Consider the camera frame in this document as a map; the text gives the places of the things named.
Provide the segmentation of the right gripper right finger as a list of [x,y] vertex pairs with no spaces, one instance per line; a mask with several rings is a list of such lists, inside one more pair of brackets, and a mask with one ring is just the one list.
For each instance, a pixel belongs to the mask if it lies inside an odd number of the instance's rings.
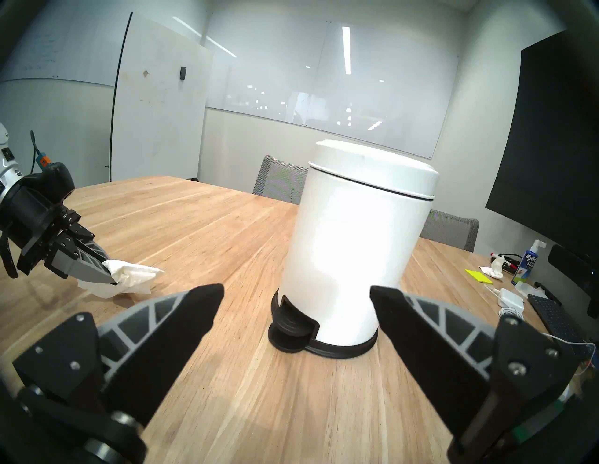
[[452,435],[450,463],[516,463],[514,429],[577,370],[570,348],[512,315],[495,327],[452,304],[370,288],[381,330]]

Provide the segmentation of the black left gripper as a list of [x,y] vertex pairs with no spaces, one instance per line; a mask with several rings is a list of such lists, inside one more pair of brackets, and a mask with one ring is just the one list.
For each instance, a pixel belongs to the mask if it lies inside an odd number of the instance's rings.
[[[8,276],[29,275],[41,261],[57,276],[117,284],[103,265],[108,253],[79,224],[80,215],[35,188],[14,185],[1,201],[1,261]],[[82,245],[99,258],[82,250]]]

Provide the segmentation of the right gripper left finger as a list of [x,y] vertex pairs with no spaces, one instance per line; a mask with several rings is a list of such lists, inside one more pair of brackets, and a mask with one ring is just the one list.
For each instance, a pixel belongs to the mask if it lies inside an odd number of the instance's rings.
[[141,435],[224,297],[220,283],[66,319],[13,361],[12,463],[144,463]]

